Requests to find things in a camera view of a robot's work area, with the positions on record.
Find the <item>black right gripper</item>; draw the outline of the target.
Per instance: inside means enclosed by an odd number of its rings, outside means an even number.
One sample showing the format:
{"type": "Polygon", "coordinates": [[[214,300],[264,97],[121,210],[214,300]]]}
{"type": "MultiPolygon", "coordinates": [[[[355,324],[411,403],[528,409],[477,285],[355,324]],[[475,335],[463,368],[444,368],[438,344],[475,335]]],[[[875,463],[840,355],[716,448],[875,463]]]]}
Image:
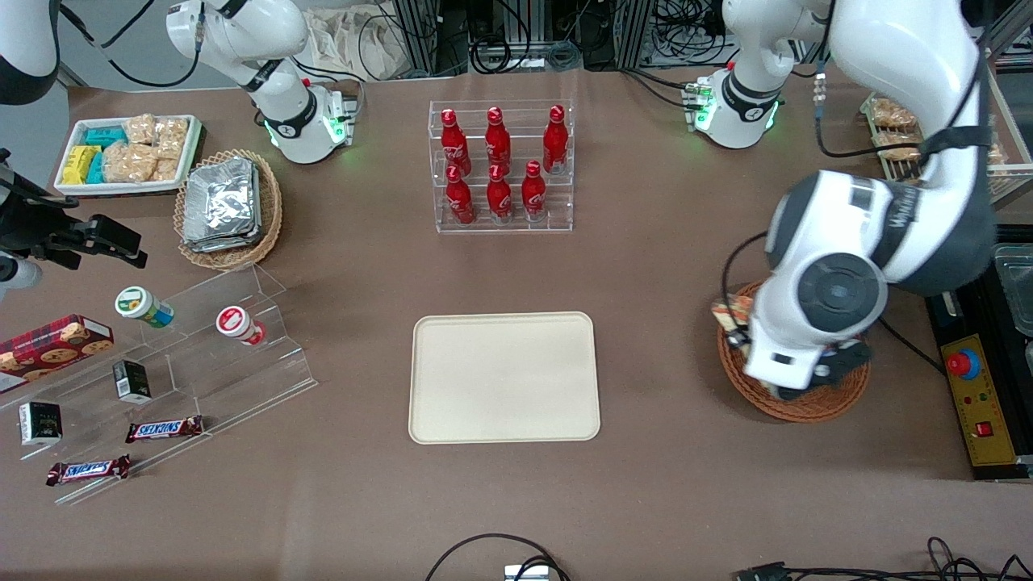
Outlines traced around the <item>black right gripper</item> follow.
{"type": "Polygon", "coordinates": [[[140,234],[107,215],[82,222],[66,213],[77,198],[51,196],[10,167],[10,151],[1,151],[1,243],[15,257],[52,261],[76,270],[81,255],[106,255],[143,269],[148,254],[140,250],[140,234]]]}

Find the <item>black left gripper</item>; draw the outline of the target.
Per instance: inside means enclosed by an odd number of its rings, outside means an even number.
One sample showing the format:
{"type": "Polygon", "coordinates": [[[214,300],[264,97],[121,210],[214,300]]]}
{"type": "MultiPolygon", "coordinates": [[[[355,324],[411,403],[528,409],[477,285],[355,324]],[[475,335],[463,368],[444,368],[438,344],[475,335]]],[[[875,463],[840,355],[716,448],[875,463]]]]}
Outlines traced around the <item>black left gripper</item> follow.
{"type": "MultiPolygon", "coordinates": [[[[749,328],[747,326],[727,328],[726,344],[738,350],[752,345],[749,328]]],[[[813,387],[836,387],[853,370],[867,365],[871,357],[871,347],[860,339],[849,339],[826,347],[813,368],[813,387]]]]}

